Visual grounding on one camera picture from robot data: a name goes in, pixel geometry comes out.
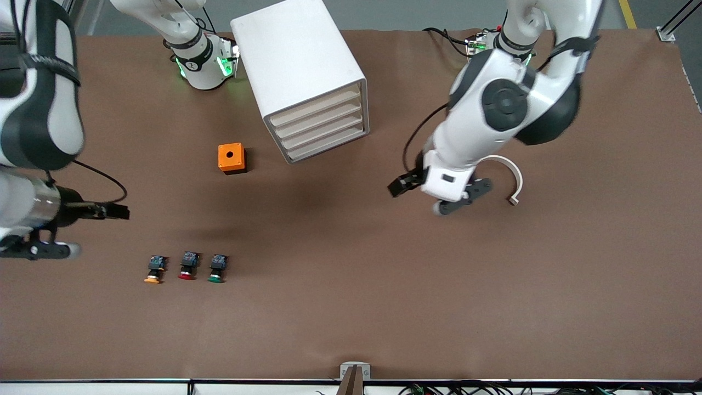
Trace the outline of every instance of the green light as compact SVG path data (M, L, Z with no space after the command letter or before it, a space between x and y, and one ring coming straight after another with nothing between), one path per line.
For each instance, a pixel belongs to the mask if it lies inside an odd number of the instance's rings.
M224 74L225 77L232 75L232 67L227 65L229 63L227 59L217 57L217 62L219 63L220 69L222 69L222 74Z
M183 78L187 78L187 77L185 76L185 72L183 71L183 66L180 64L180 60L178 60L178 58L175 59L175 63L178 65L178 68L180 69L180 75L181 75Z

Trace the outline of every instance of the orange block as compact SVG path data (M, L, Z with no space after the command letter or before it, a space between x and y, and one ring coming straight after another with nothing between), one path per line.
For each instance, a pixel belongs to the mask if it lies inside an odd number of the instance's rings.
M241 143L222 144L217 155L219 168L224 174L246 173L246 150Z

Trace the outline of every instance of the white plastic container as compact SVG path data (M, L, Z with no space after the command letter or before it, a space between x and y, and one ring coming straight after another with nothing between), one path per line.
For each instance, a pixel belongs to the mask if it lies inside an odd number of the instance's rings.
M366 77L322 0L231 22L263 121L288 163L368 134Z

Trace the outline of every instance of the brown table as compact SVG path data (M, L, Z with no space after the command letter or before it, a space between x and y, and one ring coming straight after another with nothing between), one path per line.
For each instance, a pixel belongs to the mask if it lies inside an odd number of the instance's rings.
M246 80L197 91L160 38L81 37L81 159L124 182L132 219L60 232L76 261L0 263L0 377L326 378L346 360L376 378L700 376L702 117L675 45L602 32L573 126L501 151L520 204L487 163L496 189L439 218L385 187L463 60L425 32L344 36L371 134L295 165ZM253 169L224 176L217 145L235 141ZM55 177L119 192L81 168ZM196 281L176 278L185 250L204 254ZM161 285L143 282L152 254L172 258ZM205 281L213 254L231 256L225 284Z

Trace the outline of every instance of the yellow floor line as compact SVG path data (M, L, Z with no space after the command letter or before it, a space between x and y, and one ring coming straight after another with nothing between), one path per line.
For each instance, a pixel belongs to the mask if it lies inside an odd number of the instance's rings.
M628 0L619 0L619 6L621 7L621 13L624 14L624 20L626 21L626 27L629 29L636 29L636 21L634 21L634 14L631 13L631 7L629 7Z

